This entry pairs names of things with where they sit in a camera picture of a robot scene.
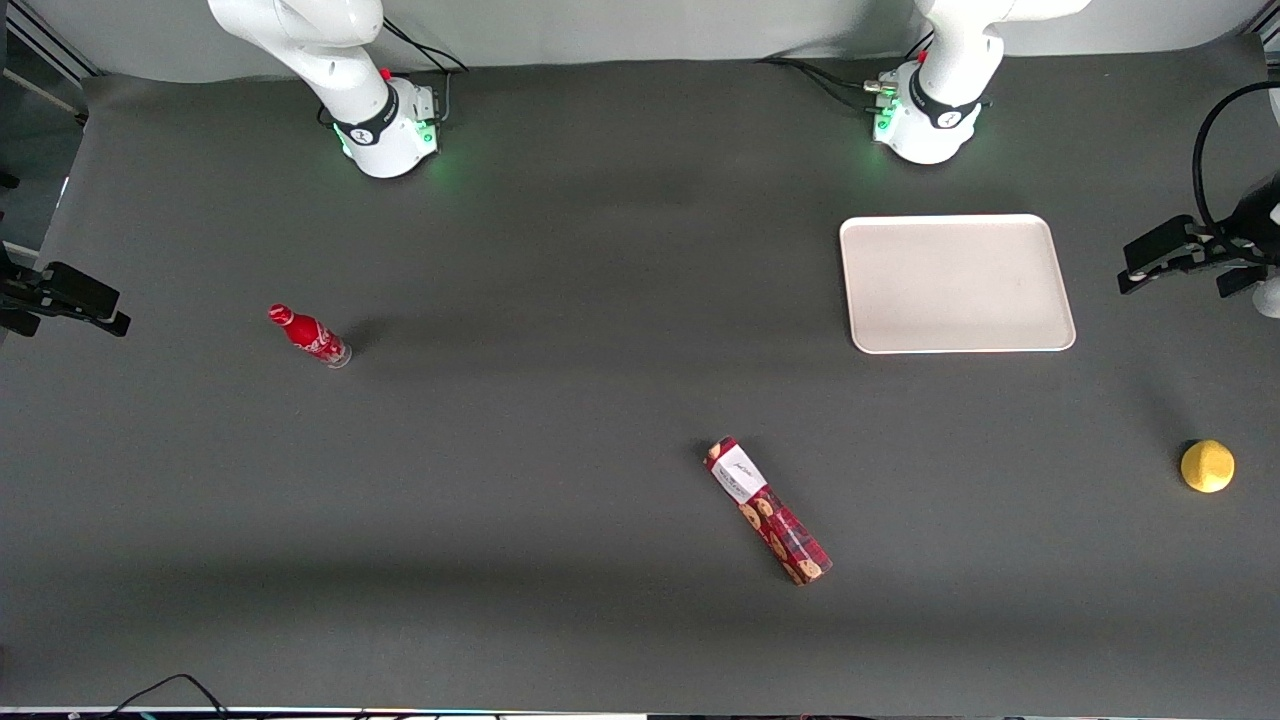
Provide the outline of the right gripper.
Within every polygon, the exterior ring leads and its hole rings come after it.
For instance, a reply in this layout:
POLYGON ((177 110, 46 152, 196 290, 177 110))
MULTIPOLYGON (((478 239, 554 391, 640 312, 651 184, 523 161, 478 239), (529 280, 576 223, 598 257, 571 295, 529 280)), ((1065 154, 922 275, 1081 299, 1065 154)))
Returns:
POLYGON ((69 318, 124 337, 131 318, 116 310, 119 297, 116 290, 74 266, 49 263, 42 272, 15 260, 1 246, 1 325, 12 334, 35 337, 41 316, 46 316, 69 318))

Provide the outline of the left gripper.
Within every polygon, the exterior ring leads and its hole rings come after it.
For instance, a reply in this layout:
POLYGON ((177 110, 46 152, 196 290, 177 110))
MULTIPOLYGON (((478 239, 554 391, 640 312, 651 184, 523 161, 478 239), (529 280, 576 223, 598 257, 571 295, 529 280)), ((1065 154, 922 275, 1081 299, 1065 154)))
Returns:
POLYGON ((1277 278, 1277 204, 1279 174, 1274 174, 1245 192, 1230 215, 1216 223, 1219 232, 1206 241, 1206 254, 1190 215, 1156 225, 1125 245, 1119 293, 1128 296, 1166 275, 1190 275, 1213 264, 1228 269, 1216 279, 1221 299, 1261 288, 1277 278))

